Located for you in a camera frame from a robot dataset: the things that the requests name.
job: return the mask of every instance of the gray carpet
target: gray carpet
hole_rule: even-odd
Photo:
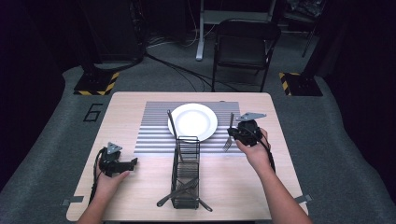
[[[305,41],[303,35],[281,36],[264,91],[273,97],[303,193],[314,198],[307,204],[309,214],[315,223],[396,223],[395,205],[378,173],[344,131],[337,104],[323,79],[316,77],[322,97],[286,96],[283,92],[278,73],[304,70],[313,48],[301,58]],[[196,43],[190,47],[163,44],[148,48],[155,57],[210,77],[213,41],[206,41],[202,62],[194,60],[195,51]],[[187,74],[183,77],[148,58],[120,72],[107,96],[74,95],[73,88],[81,74],[79,67],[64,73],[62,101],[0,194],[0,223],[69,223],[65,218],[67,207],[60,203],[74,194],[112,93],[210,91],[198,78]],[[240,91],[259,89],[233,86]],[[216,90],[233,91],[220,83]],[[95,108],[101,111],[99,119],[84,122],[92,104],[102,104]]]

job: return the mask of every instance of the black mesh utensil holder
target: black mesh utensil holder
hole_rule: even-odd
[[[177,139],[172,171],[171,192],[193,184],[172,198],[177,209],[197,209],[199,206],[199,160],[200,141],[195,136],[180,136]]]

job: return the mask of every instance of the knife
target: knife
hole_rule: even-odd
[[[197,181],[198,181],[198,177],[195,177],[194,179],[187,182],[187,184],[183,185],[180,189],[176,189],[176,190],[172,191],[170,194],[166,195],[161,200],[159,200],[157,202],[157,206],[162,207],[169,199],[174,198],[180,192],[183,192],[183,191],[187,190],[188,188],[194,186],[197,183]]]
[[[180,160],[183,161],[183,157],[181,156],[181,150],[180,150],[180,147],[179,147],[179,145],[178,145],[178,143],[177,143],[177,133],[176,133],[176,128],[175,128],[175,123],[173,122],[172,113],[171,113],[170,110],[168,110],[167,113],[168,113],[168,118],[169,118],[169,120],[171,121],[171,124],[172,124],[172,130],[174,131],[174,137],[175,137],[175,140],[176,140],[176,150],[177,150],[177,154],[178,154],[178,156],[180,157]]]
[[[204,201],[202,201],[196,194],[191,192],[191,190],[187,189],[187,193],[194,197],[195,201],[200,203],[201,206],[204,207],[207,211],[213,212],[213,209],[209,205],[207,205],[207,203],[204,203]]]

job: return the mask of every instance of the black and white striped cloth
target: black and white striped cloth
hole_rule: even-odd
[[[135,146],[135,153],[174,153],[176,140],[168,128],[167,111],[191,102],[147,102]],[[200,144],[201,153],[224,153],[227,129],[230,127],[231,113],[240,116],[238,102],[194,102],[205,105],[215,112],[218,128]],[[227,153],[240,153],[233,141]]]

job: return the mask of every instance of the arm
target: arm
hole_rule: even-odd
[[[111,198],[116,193],[120,182],[129,175],[129,171],[125,171],[115,177],[100,174],[100,171],[97,173],[99,173],[99,177],[95,196],[79,218],[77,224],[101,223],[103,213],[105,212],[108,203],[111,201]]]
[[[268,133],[262,129],[262,141],[268,144]],[[267,152],[261,144],[244,146],[236,140],[239,149],[247,155],[247,160],[259,176],[274,223],[312,223],[303,208],[290,195],[276,176],[268,160]]]

